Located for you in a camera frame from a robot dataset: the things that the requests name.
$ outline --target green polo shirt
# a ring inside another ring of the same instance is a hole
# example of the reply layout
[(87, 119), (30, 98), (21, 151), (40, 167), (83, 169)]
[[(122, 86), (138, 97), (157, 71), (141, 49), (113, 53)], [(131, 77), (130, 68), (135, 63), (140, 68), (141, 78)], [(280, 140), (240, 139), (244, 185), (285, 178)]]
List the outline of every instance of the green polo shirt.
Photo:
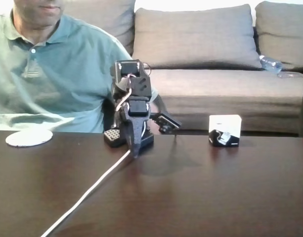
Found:
[[(44, 43), (31, 44), (0, 15), (0, 130), (103, 132), (111, 66), (130, 55), (113, 36), (63, 15)], [(153, 88), (154, 100), (157, 91)]]

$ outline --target plastic bottle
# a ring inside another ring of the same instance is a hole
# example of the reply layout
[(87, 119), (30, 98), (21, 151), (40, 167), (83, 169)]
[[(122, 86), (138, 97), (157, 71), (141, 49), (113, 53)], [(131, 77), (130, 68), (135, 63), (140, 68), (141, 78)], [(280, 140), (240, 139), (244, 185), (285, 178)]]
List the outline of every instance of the plastic bottle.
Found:
[(270, 57), (265, 57), (264, 55), (261, 55), (259, 58), (262, 68), (266, 71), (273, 72), (275, 74), (279, 74), (279, 72), (282, 71), (283, 65), (280, 61), (276, 61)]

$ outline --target small white box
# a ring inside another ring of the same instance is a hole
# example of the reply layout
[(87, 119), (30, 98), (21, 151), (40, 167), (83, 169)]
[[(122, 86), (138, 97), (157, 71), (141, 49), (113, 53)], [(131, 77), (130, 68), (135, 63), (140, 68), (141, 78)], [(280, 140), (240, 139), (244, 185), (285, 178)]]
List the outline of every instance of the small white box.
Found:
[(241, 121), (239, 115), (211, 115), (209, 142), (217, 147), (239, 146)]

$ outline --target couch cushion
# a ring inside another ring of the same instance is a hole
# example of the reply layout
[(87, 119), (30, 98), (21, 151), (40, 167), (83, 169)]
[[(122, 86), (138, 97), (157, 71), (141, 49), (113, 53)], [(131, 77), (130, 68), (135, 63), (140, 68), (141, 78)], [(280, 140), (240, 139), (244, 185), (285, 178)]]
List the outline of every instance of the couch cushion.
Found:
[(303, 5), (264, 1), (256, 13), (261, 54), (303, 72)]
[(153, 70), (151, 83), (183, 129), (208, 129), (209, 115), (239, 114), (246, 131), (298, 132), (303, 75), (270, 72)]
[(132, 55), (135, 0), (67, 0), (65, 14), (116, 37)]
[(248, 4), (181, 12), (141, 8), (133, 58), (154, 69), (261, 68)]

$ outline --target white coaster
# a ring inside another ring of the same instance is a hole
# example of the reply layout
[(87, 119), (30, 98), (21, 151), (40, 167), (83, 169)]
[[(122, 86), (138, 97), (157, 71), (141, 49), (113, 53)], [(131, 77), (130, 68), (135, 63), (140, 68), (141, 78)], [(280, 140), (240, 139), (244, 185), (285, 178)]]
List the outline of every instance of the white coaster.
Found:
[(27, 129), (9, 135), (5, 141), (13, 147), (32, 147), (48, 142), (52, 136), (49, 130)]

